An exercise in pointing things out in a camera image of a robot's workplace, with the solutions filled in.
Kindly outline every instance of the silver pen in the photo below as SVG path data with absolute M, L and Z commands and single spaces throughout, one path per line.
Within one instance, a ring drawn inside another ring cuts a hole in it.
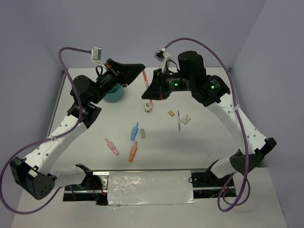
M 178 124 L 179 124 L 179 132 L 181 131 L 181 119 L 180 119 L 180 111 L 177 110 L 177 121 L 178 121 Z

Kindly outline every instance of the white paper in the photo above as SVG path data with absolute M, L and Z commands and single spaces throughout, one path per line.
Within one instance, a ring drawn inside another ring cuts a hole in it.
M 111 172 L 109 205 L 185 204 L 195 202 L 190 171 Z

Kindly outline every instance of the teal bowl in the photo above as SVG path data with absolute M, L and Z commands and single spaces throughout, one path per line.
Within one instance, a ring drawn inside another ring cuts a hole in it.
M 114 89 L 112 89 L 105 97 L 106 102 L 115 102 L 122 98 L 124 95 L 124 88 L 118 84 Z

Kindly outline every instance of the gray eraser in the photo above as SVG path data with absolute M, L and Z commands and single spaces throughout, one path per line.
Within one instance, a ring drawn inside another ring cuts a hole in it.
M 143 128 L 140 129 L 141 132 L 141 138 L 144 139 L 146 137 L 146 132 L 144 131 Z

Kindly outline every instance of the gray wall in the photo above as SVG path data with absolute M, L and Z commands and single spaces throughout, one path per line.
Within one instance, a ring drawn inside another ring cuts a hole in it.
M 157 49 L 179 37 L 213 48 L 232 66 L 265 0 L 21 0 L 45 37 L 52 54 L 62 46 L 103 47 L 103 59 L 158 67 Z M 197 44 L 180 42 L 172 56 L 198 50 L 206 66 L 219 66 Z M 67 55 L 69 67 L 95 66 L 82 55 Z
M 0 7 L 0 167 L 22 146 L 45 137 L 58 93 L 61 72 L 19 0 Z M 16 208 L 21 188 L 10 170 L 5 198 Z M 14 214 L 0 203 L 0 227 L 11 226 Z
M 304 224 L 303 9 L 303 0 L 267 0 L 232 67 L 245 113 L 277 140 L 266 166 L 291 228 Z

